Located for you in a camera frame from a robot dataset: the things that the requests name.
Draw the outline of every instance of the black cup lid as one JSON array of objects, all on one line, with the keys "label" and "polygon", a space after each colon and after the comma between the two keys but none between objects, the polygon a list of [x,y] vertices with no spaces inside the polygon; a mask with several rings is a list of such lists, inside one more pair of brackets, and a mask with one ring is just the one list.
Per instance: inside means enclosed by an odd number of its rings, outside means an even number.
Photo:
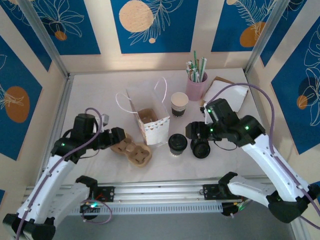
[{"label": "black cup lid", "polygon": [[169,147],[176,151],[185,150],[188,146],[188,141],[182,134],[176,133],[171,135],[168,141]]}]

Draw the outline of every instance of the pink cup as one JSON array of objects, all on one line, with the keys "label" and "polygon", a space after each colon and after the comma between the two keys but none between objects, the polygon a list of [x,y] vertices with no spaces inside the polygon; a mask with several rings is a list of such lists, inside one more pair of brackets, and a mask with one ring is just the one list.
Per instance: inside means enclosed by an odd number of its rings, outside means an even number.
[{"label": "pink cup", "polygon": [[203,97],[207,86],[207,78],[208,75],[204,72],[202,82],[193,82],[189,78],[187,79],[185,94],[190,101],[199,101]]}]

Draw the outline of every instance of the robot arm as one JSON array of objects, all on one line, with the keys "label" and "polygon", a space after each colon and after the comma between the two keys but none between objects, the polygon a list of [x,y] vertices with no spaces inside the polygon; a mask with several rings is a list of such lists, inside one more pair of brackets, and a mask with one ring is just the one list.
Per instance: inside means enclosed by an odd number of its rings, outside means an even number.
[{"label": "robot arm", "polygon": [[[247,115],[239,119],[228,102],[221,98],[205,105],[201,111],[205,122],[190,123],[185,129],[186,137],[209,141],[227,139],[248,153],[273,183],[273,186],[256,183],[229,172],[219,181],[221,192],[229,196],[244,196],[263,204],[284,223],[291,222],[307,209],[310,201],[302,190],[312,199],[320,193],[320,189],[303,180],[273,146],[272,154],[269,136],[254,117]],[[281,164],[296,177],[299,186]]]},{"label": "robot arm", "polygon": [[[106,119],[108,119],[108,116],[103,115],[103,126],[108,124],[104,121]],[[95,117],[91,114],[81,113],[75,118],[73,128],[55,142],[48,165],[30,196],[16,214],[7,214],[3,220],[3,224],[11,236],[16,236],[18,226],[27,211],[21,236],[28,240],[51,240],[56,227],[72,209],[82,201],[96,197],[98,182],[93,178],[81,176],[67,194],[59,201],[53,201],[66,176],[88,149],[106,149],[121,142],[126,137],[124,130],[121,128],[115,127],[111,131],[102,129],[99,133],[96,133],[97,137],[90,144],[78,149],[79,146],[92,139],[97,129],[98,123]],[[63,156],[75,149],[78,150],[66,157],[56,166],[54,171],[51,171]]]}]

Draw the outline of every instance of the bag handle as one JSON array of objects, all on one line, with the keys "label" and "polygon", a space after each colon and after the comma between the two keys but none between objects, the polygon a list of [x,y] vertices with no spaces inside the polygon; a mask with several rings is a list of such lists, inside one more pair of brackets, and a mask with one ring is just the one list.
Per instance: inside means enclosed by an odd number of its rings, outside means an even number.
[{"label": "bag handle", "polygon": [[[166,99],[166,96],[167,96],[167,90],[168,90],[168,84],[167,84],[167,80],[162,77],[163,80],[164,80],[164,83],[165,83],[165,92],[164,92],[164,97],[162,99],[162,103],[164,102],[164,100]],[[154,87],[154,90],[156,90],[157,86],[158,86],[158,83],[160,82],[160,80],[156,83],[155,87]]]},{"label": "bag handle", "polygon": [[119,108],[121,108],[123,111],[126,111],[127,113],[130,113],[130,114],[137,114],[136,111],[128,111],[126,109],[124,109],[122,106],[120,106],[119,102],[118,102],[118,95],[121,94],[123,95],[124,97],[126,97],[127,99],[131,100],[129,97],[127,97],[126,95],[124,95],[123,93],[121,92],[118,92],[116,95],[115,95],[115,101],[116,101],[116,104],[118,104]]}]

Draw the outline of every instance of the white paper bag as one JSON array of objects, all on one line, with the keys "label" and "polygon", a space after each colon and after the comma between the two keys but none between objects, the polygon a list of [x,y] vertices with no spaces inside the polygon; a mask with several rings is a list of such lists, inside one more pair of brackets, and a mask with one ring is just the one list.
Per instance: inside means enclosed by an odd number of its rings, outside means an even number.
[{"label": "white paper bag", "polygon": [[[149,81],[146,81],[142,84],[126,88],[128,97],[124,96],[129,99],[132,111],[128,111],[119,105],[118,95],[122,93],[117,93],[115,96],[115,100],[122,110],[134,114],[144,142],[147,145],[160,146],[168,142],[170,115],[163,104],[166,99],[168,85],[166,79],[164,77],[162,79],[165,83],[163,99],[160,99],[156,92],[156,88],[160,80],[154,87]],[[157,120],[144,123],[143,120],[145,121],[145,119],[142,120],[138,114],[139,112],[140,115],[142,115],[141,113],[143,110],[153,110]]]}]

